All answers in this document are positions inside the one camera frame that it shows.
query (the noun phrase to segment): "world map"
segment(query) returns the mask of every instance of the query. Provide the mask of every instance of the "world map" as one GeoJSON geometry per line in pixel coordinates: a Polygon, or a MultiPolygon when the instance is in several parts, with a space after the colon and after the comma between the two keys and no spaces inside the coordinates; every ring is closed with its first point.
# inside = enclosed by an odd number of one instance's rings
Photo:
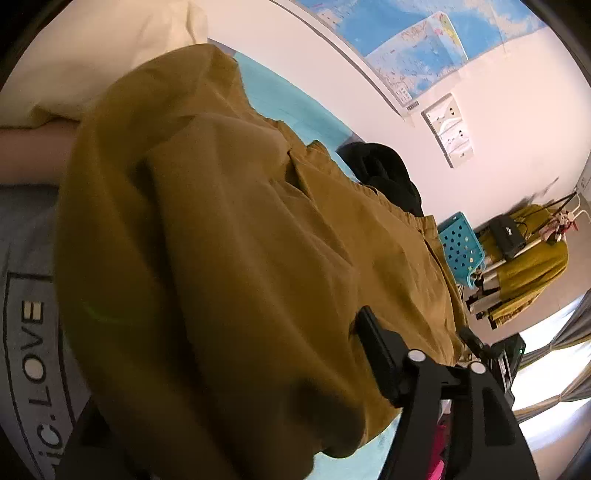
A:
{"type": "Polygon", "coordinates": [[[544,27],[519,0],[300,0],[402,105],[481,54],[544,27]]]}

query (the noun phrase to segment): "plastic basket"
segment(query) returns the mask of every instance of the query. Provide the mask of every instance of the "plastic basket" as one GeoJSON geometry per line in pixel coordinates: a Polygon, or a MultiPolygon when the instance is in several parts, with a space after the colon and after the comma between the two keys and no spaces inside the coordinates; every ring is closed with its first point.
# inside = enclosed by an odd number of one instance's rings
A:
{"type": "Polygon", "coordinates": [[[462,212],[443,222],[439,240],[456,282],[474,288],[472,273],[484,262],[484,250],[462,212]]]}

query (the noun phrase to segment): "blue ocean on map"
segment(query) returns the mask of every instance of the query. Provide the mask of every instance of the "blue ocean on map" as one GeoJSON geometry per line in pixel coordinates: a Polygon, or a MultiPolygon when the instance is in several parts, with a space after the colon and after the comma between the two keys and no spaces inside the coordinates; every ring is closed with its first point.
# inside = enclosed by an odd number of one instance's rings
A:
{"type": "Polygon", "coordinates": [[[300,0],[403,104],[481,54],[544,27],[519,0],[300,0]]]}

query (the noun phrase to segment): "beige fabric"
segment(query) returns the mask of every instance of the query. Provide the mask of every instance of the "beige fabric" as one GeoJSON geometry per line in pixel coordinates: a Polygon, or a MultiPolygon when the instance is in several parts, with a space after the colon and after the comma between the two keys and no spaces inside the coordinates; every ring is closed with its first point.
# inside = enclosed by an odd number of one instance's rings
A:
{"type": "Polygon", "coordinates": [[[106,88],[163,53],[207,42],[194,0],[73,0],[27,48],[0,92],[0,127],[81,120],[106,88]]]}
{"type": "Polygon", "coordinates": [[[301,480],[397,414],[353,321],[370,305],[454,365],[466,318],[432,217],[349,180],[187,47],[117,82],[60,189],[60,316],[102,413],[163,480],[301,480]]]}

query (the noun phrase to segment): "power outlet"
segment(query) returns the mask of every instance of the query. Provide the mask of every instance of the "power outlet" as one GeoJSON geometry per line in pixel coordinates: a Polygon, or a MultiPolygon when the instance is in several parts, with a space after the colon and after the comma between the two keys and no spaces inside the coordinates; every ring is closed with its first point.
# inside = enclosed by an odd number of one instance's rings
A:
{"type": "Polygon", "coordinates": [[[453,95],[449,93],[423,112],[451,168],[458,168],[474,156],[466,122],[453,95]]]}

